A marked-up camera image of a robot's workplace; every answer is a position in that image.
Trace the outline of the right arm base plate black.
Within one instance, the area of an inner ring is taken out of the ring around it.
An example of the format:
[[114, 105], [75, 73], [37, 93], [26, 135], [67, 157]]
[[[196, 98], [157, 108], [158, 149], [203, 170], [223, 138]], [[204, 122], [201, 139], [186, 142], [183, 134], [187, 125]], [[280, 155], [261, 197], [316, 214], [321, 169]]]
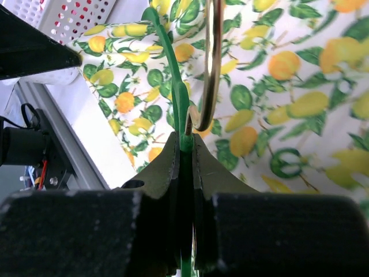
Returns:
[[38, 190], [68, 189], [74, 170], [45, 113], [25, 103], [21, 115], [25, 126], [1, 117], [1, 165], [40, 170]]

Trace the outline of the green plastic hanger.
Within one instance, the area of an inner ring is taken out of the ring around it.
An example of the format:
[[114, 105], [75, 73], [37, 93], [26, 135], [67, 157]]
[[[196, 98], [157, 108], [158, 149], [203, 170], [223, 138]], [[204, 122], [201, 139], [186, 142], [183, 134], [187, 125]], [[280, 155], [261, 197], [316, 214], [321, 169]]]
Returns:
[[194, 269], [192, 263], [194, 246], [194, 173], [192, 154], [194, 151], [193, 130], [206, 130], [213, 119], [214, 108], [219, 91], [221, 68], [221, 44], [223, 35], [223, 3], [222, 1], [205, 2], [205, 69], [202, 108], [191, 105], [187, 87], [182, 81], [178, 62], [172, 43], [159, 20], [155, 8], [146, 8], [142, 20], [150, 21], [162, 43], [172, 77], [172, 101], [175, 119], [175, 131], [179, 135], [179, 247], [180, 274], [191, 276]]

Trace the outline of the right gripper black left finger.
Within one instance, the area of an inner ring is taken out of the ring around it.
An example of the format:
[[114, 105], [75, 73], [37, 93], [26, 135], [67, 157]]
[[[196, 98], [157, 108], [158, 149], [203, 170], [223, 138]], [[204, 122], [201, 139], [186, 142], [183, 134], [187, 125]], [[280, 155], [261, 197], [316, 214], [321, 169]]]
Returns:
[[113, 190], [15, 192], [1, 204], [2, 276], [166, 276], [179, 267], [179, 136]]

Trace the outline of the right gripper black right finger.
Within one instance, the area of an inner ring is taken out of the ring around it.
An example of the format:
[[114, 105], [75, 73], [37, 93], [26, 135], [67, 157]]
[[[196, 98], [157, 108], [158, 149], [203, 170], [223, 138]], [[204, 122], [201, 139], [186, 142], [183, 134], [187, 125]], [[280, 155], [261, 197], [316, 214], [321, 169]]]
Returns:
[[202, 276], [368, 275], [368, 226], [351, 199], [257, 192], [197, 134], [192, 163]]

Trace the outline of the lemon print skirt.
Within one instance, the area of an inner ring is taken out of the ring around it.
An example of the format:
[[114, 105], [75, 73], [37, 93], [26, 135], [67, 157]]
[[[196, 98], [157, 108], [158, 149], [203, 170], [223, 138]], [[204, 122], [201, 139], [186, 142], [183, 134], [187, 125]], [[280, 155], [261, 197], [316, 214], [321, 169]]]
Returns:
[[[220, 86], [200, 133], [260, 192], [348, 196], [368, 207], [368, 2], [224, 1]], [[152, 23], [102, 24], [69, 44], [130, 161], [175, 126], [173, 76]]]

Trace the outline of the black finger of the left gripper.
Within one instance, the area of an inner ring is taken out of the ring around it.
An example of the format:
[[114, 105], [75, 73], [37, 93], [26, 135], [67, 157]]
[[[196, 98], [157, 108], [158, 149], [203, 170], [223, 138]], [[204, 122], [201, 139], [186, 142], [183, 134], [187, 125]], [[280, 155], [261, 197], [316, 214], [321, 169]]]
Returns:
[[80, 65], [76, 52], [1, 6], [1, 80]]

